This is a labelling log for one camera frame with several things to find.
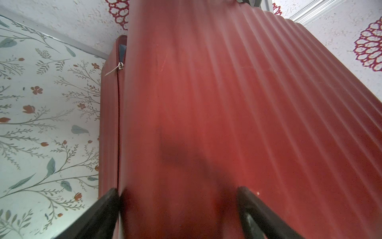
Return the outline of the silver metal zipper pull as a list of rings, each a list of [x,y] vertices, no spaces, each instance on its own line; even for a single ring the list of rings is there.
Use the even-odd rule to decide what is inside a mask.
[[[119,62],[118,65],[115,68],[113,68],[111,71],[107,72],[104,76],[106,77],[106,76],[112,74],[115,71],[122,70],[123,68],[124,68],[124,64],[122,62]]]

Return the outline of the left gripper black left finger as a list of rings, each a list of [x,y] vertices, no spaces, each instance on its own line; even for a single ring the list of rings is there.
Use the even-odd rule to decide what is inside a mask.
[[[111,239],[118,219],[120,197],[111,188],[57,239]]]

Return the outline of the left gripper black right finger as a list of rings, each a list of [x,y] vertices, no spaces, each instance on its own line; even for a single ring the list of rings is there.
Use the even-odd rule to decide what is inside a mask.
[[[249,188],[236,190],[237,209],[246,239],[302,239]]]

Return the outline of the red hard-shell suitcase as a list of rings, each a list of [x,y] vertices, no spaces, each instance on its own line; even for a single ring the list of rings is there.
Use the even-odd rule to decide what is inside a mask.
[[[114,238],[242,239],[240,186],[306,239],[381,238],[382,103],[304,26],[237,1],[128,19],[101,72]]]

